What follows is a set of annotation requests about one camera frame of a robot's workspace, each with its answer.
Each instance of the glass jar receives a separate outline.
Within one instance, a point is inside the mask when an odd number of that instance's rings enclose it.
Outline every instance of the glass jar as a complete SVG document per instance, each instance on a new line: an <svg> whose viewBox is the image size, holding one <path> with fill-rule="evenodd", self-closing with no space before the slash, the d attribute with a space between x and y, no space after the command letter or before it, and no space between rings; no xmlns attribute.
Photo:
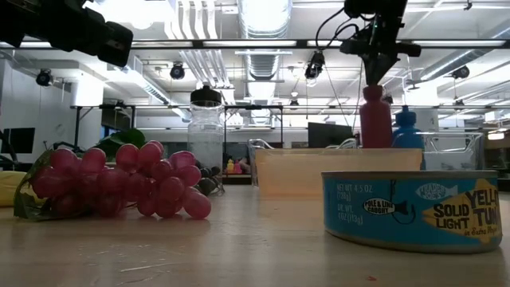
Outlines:
<svg viewBox="0 0 510 287"><path fill-rule="evenodd" d="M193 152L202 170L203 179L200 182L202 191L209 195L223 194L223 123L220 115L223 111L222 95L211 90L209 86L191 93L190 98L191 122L188 125L188 150Z"/></svg>

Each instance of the grape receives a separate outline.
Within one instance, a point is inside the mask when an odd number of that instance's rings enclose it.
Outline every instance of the grape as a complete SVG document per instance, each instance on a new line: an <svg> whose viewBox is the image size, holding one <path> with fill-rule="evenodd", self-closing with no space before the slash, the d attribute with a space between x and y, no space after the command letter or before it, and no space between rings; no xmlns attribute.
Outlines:
<svg viewBox="0 0 510 287"><path fill-rule="evenodd" d="M137 203L138 212L145 216L152 216L156 212L156 201L153 196L143 196Z"/></svg>
<svg viewBox="0 0 510 287"><path fill-rule="evenodd" d="M210 179L201 179L198 185L200 186L202 194L205 196L208 196L216 188L216 184Z"/></svg>
<svg viewBox="0 0 510 287"><path fill-rule="evenodd" d="M49 167L49 166L47 166L47 167L41 167L41 168L40 168L40 169L36 172L36 174L35 174L33 177L31 177L31 178L29 179L29 182L30 182L30 184L32 184L32 185L33 185L33 183L34 183L37 179L41 178L41 177L42 177L42 176L44 176L44 175L48 175L48 174L52 174L52 173L54 173L54 169L53 169L53 167Z"/></svg>
<svg viewBox="0 0 510 287"><path fill-rule="evenodd" d="M209 199L198 192L186 193L184 210L195 219L206 218L210 214L211 205Z"/></svg>
<svg viewBox="0 0 510 287"><path fill-rule="evenodd" d="M168 159L161 159L158 163L155 163L151 169L152 178L158 182L162 182L166 178L172 176L173 169Z"/></svg>
<svg viewBox="0 0 510 287"><path fill-rule="evenodd" d="M66 194L73 188L73 179L55 170L47 170L33 181L33 192L40 199L53 198Z"/></svg>
<svg viewBox="0 0 510 287"><path fill-rule="evenodd" d="M156 203L156 214L161 218L171 218L175 215L175 202L158 200Z"/></svg>
<svg viewBox="0 0 510 287"><path fill-rule="evenodd" d="M106 154L99 148L93 147L83 155L80 172L100 172L106 164Z"/></svg>
<svg viewBox="0 0 510 287"><path fill-rule="evenodd" d="M220 172L222 172L222 170L219 167L212 167L210 171L211 171L210 176L216 176L219 175Z"/></svg>
<svg viewBox="0 0 510 287"><path fill-rule="evenodd" d="M55 171L64 175L74 175L77 172L77 155L68 149L58 149L49 157L51 166Z"/></svg>
<svg viewBox="0 0 510 287"><path fill-rule="evenodd" d="M138 153L138 164L141 167L157 163L163 153L155 143L146 143Z"/></svg>
<svg viewBox="0 0 510 287"><path fill-rule="evenodd" d="M192 187L193 185L196 185L202 178L200 170L196 166L179 168L177 170L177 176L182 180L185 187Z"/></svg>
<svg viewBox="0 0 510 287"><path fill-rule="evenodd" d="M104 193L121 195L126 186L129 175L118 168L109 168L97 176L97 184Z"/></svg>
<svg viewBox="0 0 510 287"><path fill-rule="evenodd" d="M96 204L97 213L105 218L115 217L124 207L124 201L120 195L103 195Z"/></svg>
<svg viewBox="0 0 510 287"><path fill-rule="evenodd" d="M161 155L165 152L165 148L159 141L151 140L151 141L149 141L149 143L153 143L153 144L157 145L159 147L159 150L161 151Z"/></svg>
<svg viewBox="0 0 510 287"><path fill-rule="evenodd" d="M200 170L200 173L201 173L203 178L207 179L207 178L211 177L213 172L209 168L205 167L205 168Z"/></svg>
<svg viewBox="0 0 510 287"><path fill-rule="evenodd" d="M195 165L196 159L189 151L179 151L170 156L170 163L177 170L181 167Z"/></svg>
<svg viewBox="0 0 510 287"><path fill-rule="evenodd" d="M159 184L159 200L174 202L184 193L184 185L181 179L170 177Z"/></svg>
<svg viewBox="0 0 510 287"><path fill-rule="evenodd" d="M56 197L51 202L51 211L58 216L69 216L81 211L83 200L74 193L67 193Z"/></svg>
<svg viewBox="0 0 510 287"><path fill-rule="evenodd" d="M76 189L81 197L90 201L101 194L101 189L97 184L97 173L81 173L77 178Z"/></svg>
<svg viewBox="0 0 510 287"><path fill-rule="evenodd" d="M129 172L135 173L138 167L138 148L133 144L125 144L117 151L115 161L117 167Z"/></svg>
<svg viewBox="0 0 510 287"><path fill-rule="evenodd" d="M151 193L151 180L145 176L135 173L131 175L126 183L125 195L126 200L129 202L136 202L143 196L148 196Z"/></svg>

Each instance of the security camera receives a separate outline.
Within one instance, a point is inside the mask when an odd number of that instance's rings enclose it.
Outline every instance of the security camera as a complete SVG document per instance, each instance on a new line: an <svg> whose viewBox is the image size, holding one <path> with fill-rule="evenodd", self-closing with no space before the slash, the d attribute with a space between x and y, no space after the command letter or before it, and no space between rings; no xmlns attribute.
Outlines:
<svg viewBox="0 0 510 287"><path fill-rule="evenodd" d="M181 80L184 78L184 68L182 67L182 63L174 63L174 67L170 71L170 77L174 80Z"/></svg>
<svg viewBox="0 0 510 287"><path fill-rule="evenodd" d="M35 81L41 87L51 87L53 85L53 76L50 69L41 69Z"/></svg>
<svg viewBox="0 0 510 287"><path fill-rule="evenodd" d="M465 79L469 77L469 69L466 66L462 66L459 69L453 71L452 75L453 79Z"/></svg>

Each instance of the blue label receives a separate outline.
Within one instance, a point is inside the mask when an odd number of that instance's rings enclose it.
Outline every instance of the blue label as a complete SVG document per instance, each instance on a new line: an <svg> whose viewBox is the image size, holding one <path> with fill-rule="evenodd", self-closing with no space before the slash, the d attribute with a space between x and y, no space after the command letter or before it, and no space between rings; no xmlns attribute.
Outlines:
<svg viewBox="0 0 510 287"><path fill-rule="evenodd" d="M406 244L499 243L496 179L324 179L332 231Z"/></svg>

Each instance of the white wall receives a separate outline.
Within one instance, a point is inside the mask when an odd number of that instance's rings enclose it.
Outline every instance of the white wall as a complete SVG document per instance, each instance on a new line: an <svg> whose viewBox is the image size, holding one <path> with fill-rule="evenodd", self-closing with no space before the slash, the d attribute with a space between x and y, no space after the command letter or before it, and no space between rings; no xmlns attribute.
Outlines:
<svg viewBox="0 0 510 287"><path fill-rule="evenodd" d="M0 130L35 128L33 152L18 154L20 162L33 163L45 150L44 141L48 146L59 141L73 143L76 110L69 107L70 92L42 88L34 77L13 70L8 61L0 60L0 99ZM80 122L81 147L90 147L98 141L100 121L100 111L92 111Z"/></svg>

